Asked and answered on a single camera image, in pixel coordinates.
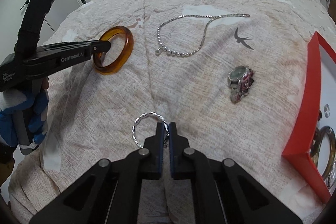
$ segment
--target wristwatch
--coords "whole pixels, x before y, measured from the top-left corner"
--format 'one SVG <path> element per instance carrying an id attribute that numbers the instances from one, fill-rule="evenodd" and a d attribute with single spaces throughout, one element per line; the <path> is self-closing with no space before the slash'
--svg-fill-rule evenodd
<path id="1" fill-rule="evenodd" d="M 234 104 L 246 96 L 252 86 L 254 71 L 247 66 L 234 68 L 228 75 L 228 85 L 231 88 L 230 99 Z"/>

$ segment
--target metal bracelet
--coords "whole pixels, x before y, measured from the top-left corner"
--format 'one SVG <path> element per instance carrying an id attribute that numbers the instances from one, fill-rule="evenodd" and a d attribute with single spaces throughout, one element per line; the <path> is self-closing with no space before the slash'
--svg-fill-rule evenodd
<path id="1" fill-rule="evenodd" d="M 136 129 L 137 129 L 137 125 L 139 124 L 139 122 L 144 119 L 144 118 L 147 118 L 147 117 L 156 117 L 158 118 L 161 122 L 163 122 L 164 124 L 164 127 L 165 127 L 165 130 L 166 130 L 166 134 L 165 134 L 165 138 L 164 138 L 164 141 L 163 141 L 163 144 L 165 146 L 167 146 L 167 140 L 169 138 L 169 130 L 168 130 L 168 125 L 167 125 L 167 122 L 165 121 L 165 119 L 155 113 L 155 112 L 149 112 L 149 113 L 144 113 L 144 114 L 141 114 L 140 117 L 136 118 L 135 121 L 134 121 L 134 126 L 132 127 L 132 138 L 134 140 L 134 142 L 136 143 L 136 145 L 140 148 L 143 148 L 143 146 L 141 144 L 139 144 L 139 142 L 137 141 L 137 138 L 135 137 L 135 132 L 136 132 Z"/>
<path id="2" fill-rule="evenodd" d="M 329 159 L 327 163 L 327 167 L 325 168 L 322 178 L 323 180 L 326 180 L 330 173 L 332 172 L 332 167 L 334 165 L 335 161 L 335 153 L 336 153 L 336 136 L 334 130 L 330 126 L 325 126 L 321 128 L 321 130 L 316 129 L 315 130 L 315 136 L 312 143 L 312 148 L 310 152 L 310 157 L 312 161 L 314 162 L 315 166 L 317 167 L 318 161 L 319 161 L 319 154 L 321 149 L 321 144 L 324 135 L 327 134 L 329 138 L 330 143 L 330 152 L 329 152 Z"/>
<path id="3" fill-rule="evenodd" d="M 170 22 L 172 22 L 176 19 L 184 18 L 184 17 L 209 18 L 210 19 L 209 22 L 207 23 L 207 25 L 205 25 L 205 29 L 204 29 L 204 32 L 203 32 L 203 38 L 202 38 L 202 41 L 201 41 L 200 45 L 194 51 L 191 51 L 191 52 L 178 52 L 178 51 L 175 51 L 175 50 L 171 50 L 170 48 L 168 48 L 167 46 L 165 46 L 163 44 L 163 42 L 161 41 L 161 38 L 160 38 L 160 30 L 164 25 L 166 25 L 166 24 L 168 24 L 168 23 L 170 23 Z M 179 56 L 179 57 L 188 57 L 188 56 L 194 55 L 196 52 L 198 52 L 201 49 L 201 47 L 204 44 L 205 35 L 207 33 L 207 29 L 208 29 L 209 24 L 216 19 L 226 18 L 226 17 L 250 17 L 250 15 L 248 15 L 248 14 L 231 14 L 231 15 L 220 15 L 220 16 L 180 15 L 178 17 L 174 17 L 174 18 L 162 23 L 157 29 L 156 37 L 157 37 L 157 42 L 159 44 L 159 48 L 156 49 L 156 54 L 159 55 L 163 51 L 163 52 L 166 52 L 168 55 Z"/>
<path id="4" fill-rule="evenodd" d="M 233 102 L 234 104 L 236 104 L 237 102 L 240 101 L 241 96 L 239 94 L 239 86 L 238 85 L 235 85 L 235 86 L 231 87 L 230 99 L 231 99 L 231 102 Z"/>
<path id="5" fill-rule="evenodd" d="M 331 189 L 336 182 L 336 160 L 334 160 L 333 166 L 331 168 L 331 172 L 327 177 L 327 181 L 325 182 L 328 189 Z"/>

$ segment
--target amber bangle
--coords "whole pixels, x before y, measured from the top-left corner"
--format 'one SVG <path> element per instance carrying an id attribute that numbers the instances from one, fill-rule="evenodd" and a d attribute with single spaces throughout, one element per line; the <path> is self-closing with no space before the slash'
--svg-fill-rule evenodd
<path id="1" fill-rule="evenodd" d="M 110 65 L 103 66 L 101 64 L 101 56 L 103 53 L 100 52 L 95 53 L 93 55 L 93 65 L 96 71 L 102 75 L 109 75 L 112 73 L 116 73 L 118 70 L 121 69 L 121 67 L 125 64 L 125 62 L 132 53 L 134 45 L 133 35 L 131 31 L 124 26 L 116 26 L 109 29 L 101 36 L 99 40 L 110 41 L 110 39 L 117 34 L 125 34 L 125 46 L 121 51 L 121 54 L 117 57 L 117 59 L 114 62 L 112 62 Z"/>
<path id="2" fill-rule="evenodd" d="M 321 130 L 318 130 L 318 128 L 315 130 L 315 136 L 314 136 L 314 140 L 313 140 L 313 144 L 312 144 L 311 152 L 310 152 L 310 157 L 317 167 L 317 164 L 319 161 L 321 144 L 322 144 L 322 140 L 325 134 L 327 134 L 329 137 L 330 152 L 329 152 L 329 159 L 328 159 L 327 167 L 325 168 L 322 174 L 323 180 L 326 180 L 328 178 L 328 175 L 332 170 L 332 166 L 335 160 L 336 137 L 335 137 L 335 132 L 331 127 L 325 126 L 321 128 Z"/>

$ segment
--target watch bezel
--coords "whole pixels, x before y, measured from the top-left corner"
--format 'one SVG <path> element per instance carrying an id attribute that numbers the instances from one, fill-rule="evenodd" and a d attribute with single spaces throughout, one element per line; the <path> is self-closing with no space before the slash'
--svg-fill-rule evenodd
<path id="1" fill-rule="evenodd" d="M 232 78 L 231 75 L 232 75 L 233 71 L 236 70 L 236 69 L 239 68 L 239 67 L 244 67 L 244 68 L 245 68 L 245 72 L 244 72 L 244 74 L 243 74 L 241 77 Z M 248 68 L 247 66 L 240 65 L 240 66 L 235 67 L 232 71 L 230 71 L 230 73 L 229 73 L 229 75 L 228 75 L 227 78 L 228 78 L 229 81 L 231 81 L 231 82 L 239 82 L 240 80 L 246 78 L 246 77 L 249 75 L 249 73 L 250 73 L 250 70 L 249 70 L 249 68 Z"/>

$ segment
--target ring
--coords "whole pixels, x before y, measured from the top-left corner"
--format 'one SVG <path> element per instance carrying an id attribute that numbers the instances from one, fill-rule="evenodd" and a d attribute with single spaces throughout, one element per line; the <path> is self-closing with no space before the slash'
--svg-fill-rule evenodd
<path id="1" fill-rule="evenodd" d="M 132 138 L 133 138 L 134 142 L 136 143 L 136 145 L 138 147 L 140 147 L 140 148 L 143 148 L 143 146 L 141 144 L 139 144 L 139 142 L 137 141 L 137 138 L 135 137 L 135 131 L 137 129 L 138 123 L 142 119 L 147 118 L 147 117 L 157 117 L 159 120 L 161 120 L 161 122 L 163 122 L 163 124 L 165 126 L 165 130 L 166 130 L 166 135 L 165 135 L 163 143 L 164 143 L 164 145 L 166 145 L 166 140 L 169 137 L 168 125 L 167 125 L 167 122 L 165 121 L 165 119 L 161 115 L 159 115 L 159 114 L 157 114 L 155 112 L 144 113 L 144 114 L 140 115 L 140 117 L 138 117 L 138 118 L 135 119 L 134 126 L 132 127 Z"/>
<path id="2" fill-rule="evenodd" d="M 335 137 L 335 132 L 331 127 L 325 126 L 325 127 L 322 127 L 321 130 L 318 130 L 318 128 L 316 128 L 315 136 L 313 139 L 311 152 L 310 152 L 310 158 L 312 159 L 315 166 L 317 167 L 318 161 L 319 161 L 321 144 L 322 144 L 322 140 L 325 134 L 327 134 L 329 137 L 330 152 L 329 152 L 329 159 L 328 159 L 327 167 L 325 168 L 322 174 L 323 180 L 326 180 L 328 178 L 329 174 L 332 171 L 332 167 L 333 167 L 334 160 L 335 160 L 336 137 Z"/>
<path id="3" fill-rule="evenodd" d="M 98 73 L 102 75 L 116 73 L 118 70 L 121 69 L 121 67 L 125 64 L 129 56 L 131 55 L 134 45 L 133 35 L 131 31 L 124 26 L 116 26 L 107 30 L 99 40 L 110 41 L 113 36 L 121 33 L 125 34 L 125 45 L 123 50 L 121 51 L 121 54 L 114 62 L 112 62 L 110 65 L 103 66 L 101 64 L 101 56 L 103 53 L 99 52 L 93 54 L 93 66 Z"/>

